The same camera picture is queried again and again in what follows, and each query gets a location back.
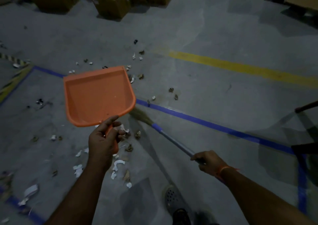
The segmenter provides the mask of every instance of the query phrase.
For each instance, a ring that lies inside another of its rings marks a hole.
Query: hand
[[[216,176],[216,173],[220,167],[227,166],[225,161],[223,161],[214,151],[203,151],[195,154],[191,157],[191,160],[204,159],[205,165],[199,165],[199,169],[211,176]]]
[[[115,121],[118,119],[118,115],[112,116],[102,122],[95,130],[89,135],[88,138],[88,162],[87,164],[96,164],[103,168],[106,172],[113,161],[113,147],[114,141],[120,142],[122,136],[125,134],[123,130],[111,129],[109,133],[105,136],[110,125],[117,127],[121,125],[121,122]]]

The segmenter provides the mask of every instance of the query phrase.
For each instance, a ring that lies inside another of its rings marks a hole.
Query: gray floor
[[[318,30],[281,14],[286,8],[263,0],[172,0],[167,8],[136,7],[115,22],[98,18],[87,0],[80,0],[66,15],[12,3],[0,7],[0,15],[5,17],[0,39],[8,47],[3,52],[62,74],[131,65],[130,73],[145,75],[144,80],[132,84],[138,99],[155,95],[155,104],[290,146],[312,142],[306,128],[317,124],[317,110],[296,116],[293,109],[314,101],[318,90],[156,52],[169,48],[316,77]],[[144,59],[132,60],[133,53],[143,49]],[[94,64],[83,63],[84,58]],[[1,63],[1,82],[12,75],[8,66]],[[167,92],[170,87],[179,95],[178,101]],[[53,106],[37,110],[39,98],[50,100]],[[147,109],[147,113],[194,151],[215,150],[244,175],[297,205],[297,161],[293,156],[159,111]],[[29,185],[40,184],[40,193],[29,204],[48,218],[75,181],[72,167],[87,161],[86,154],[75,155],[87,147],[93,127],[77,128],[66,120],[62,79],[37,70],[2,105],[0,116],[0,168],[15,171],[13,187],[18,198]],[[130,138],[134,151],[125,165],[131,171],[133,187],[128,190],[121,180],[125,169],[119,170],[116,180],[107,173],[94,224],[171,223],[161,201],[161,191],[170,182],[178,186],[193,210],[209,208],[222,225],[247,224],[223,184],[200,172],[152,129],[128,115],[121,121],[142,132],[140,141]],[[51,142],[52,134],[62,135],[63,141]],[[37,143],[30,142],[33,135],[40,137]],[[54,169],[59,174],[52,178]],[[308,212],[316,222],[317,195],[317,188],[310,183]]]

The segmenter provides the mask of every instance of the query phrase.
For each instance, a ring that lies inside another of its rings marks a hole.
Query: orange dustpan
[[[125,115],[136,104],[123,66],[69,75],[63,81],[66,116],[77,127],[99,125],[110,116]],[[114,153],[117,153],[118,145],[115,145]]]

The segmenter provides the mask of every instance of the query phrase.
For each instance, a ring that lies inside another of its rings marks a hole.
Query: broom handle
[[[157,124],[152,124],[152,127],[156,131],[158,131],[161,135],[163,135],[165,138],[167,138],[169,141],[171,141],[173,144],[175,144],[181,151],[183,151],[189,157],[193,157],[194,156],[195,153],[191,149],[189,149],[184,144],[182,144],[181,142],[177,141],[176,139],[174,139],[173,137],[168,135],[160,126],[158,126]],[[196,162],[199,163],[199,164],[202,164],[202,165],[205,164],[204,159],[196,159]]]

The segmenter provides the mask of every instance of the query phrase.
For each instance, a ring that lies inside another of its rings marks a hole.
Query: foot
[[[175,186],[169,185],[163,192],[164,202],[171,216],[179,209],[187,211],[188,214],[191,213],[189,206]]]
[[[194,225],[218,225],[210,211],[198,211],[194,216]]]

